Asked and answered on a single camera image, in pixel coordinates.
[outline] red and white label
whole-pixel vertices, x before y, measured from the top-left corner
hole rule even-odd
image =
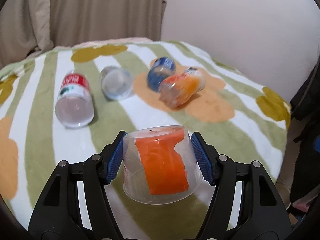
[[[63,79],[61,88],[68,84],[77,84],[83,86],[84,88],[90,91],[89,82],[86,80],[84,76],[77,73],[66,75]]]
[[[77,73],[72,73],[65,76],[57,100],[69,96],[81,97],[87,101],[92,100],[89,82],[84,76]]]

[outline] mustard yellow flower print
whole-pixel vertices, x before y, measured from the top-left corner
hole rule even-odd
[[[71,60],[76,63],[83,63],[94,60],[95,58],[102,56],[116,55],[124,52],[128,49],[124,45],[105,45],[102,47],[88,47],[83,49],[77,49],[72,55]]]
[[[279,122],[285,120],[287,129],[291,121],[291,107],[276,92],[268,87],[262,89],[264,96],[257,97],[256,103],[268,117]]]
[[[16,75],[11,75],[5,81],[0,82],[0,105],[7,100],[13,90],[13,82],[17,79]]]

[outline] beige curtain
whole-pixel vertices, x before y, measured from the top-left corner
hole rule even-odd
[[[160,39],[163,0],[51,0],[55,46],[84,41],[147,37]]]
[[[0,12],[0,69],[55,46],[159,40],[164,5],[163,0],[7,0]]]

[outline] floral patterned blanket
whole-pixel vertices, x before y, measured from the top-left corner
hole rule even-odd
[[[153,61],[167,56],[177,71],[201,69],[206,87],[183,107],[172,110],[146,84]],[[131,72],[134,94],[107,101],[99,73],[107,65]],[[54,106],[64,76],[75,70],[86,76],[95,103],[93,122],[68,130]],[[88,48],[54,49],[11,64],[0,71],[0,193],[27,228],[47,179],[60,160],[85,161],[100,153],[120,130],[183,125],[201,132],[208,144],[234,161],[259,160],[275,181],[279,175],[290,123],[290,107],[271,89],[239,71],[214,61],[205,51],[184,42],[140,42]],[[199,230],[214,188],[206,181],[191,196],[168,205],[146,205],[123,191],[123,170],[106,186],[116,221],[125,238],[187,239]],[[79,182],[83,223],[90,228],[83,184]],[[230,227],[236,225],[241,183],[237,183]]]

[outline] orange label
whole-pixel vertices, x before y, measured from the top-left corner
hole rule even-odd
[[[166,135],[136,139],[151,195],[174,194],[189,189],[184,163],[174,150],[183,139],[184,130],[181,128]]]

